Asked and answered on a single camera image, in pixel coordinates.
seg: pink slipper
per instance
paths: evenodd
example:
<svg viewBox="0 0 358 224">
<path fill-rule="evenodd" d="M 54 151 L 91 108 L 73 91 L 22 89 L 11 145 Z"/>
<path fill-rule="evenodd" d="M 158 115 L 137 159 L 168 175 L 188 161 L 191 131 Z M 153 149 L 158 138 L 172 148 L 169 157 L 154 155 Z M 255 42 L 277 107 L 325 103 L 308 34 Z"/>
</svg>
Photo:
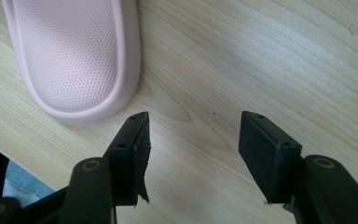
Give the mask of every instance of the pink slipper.
<svg viewBox="0 0 358 224">
<path fill-rule="evenodd" d="M 2 0 L 23 80 L 63 122 L 124 107 L 140 72 L 135 0 Z"/>
</svg>

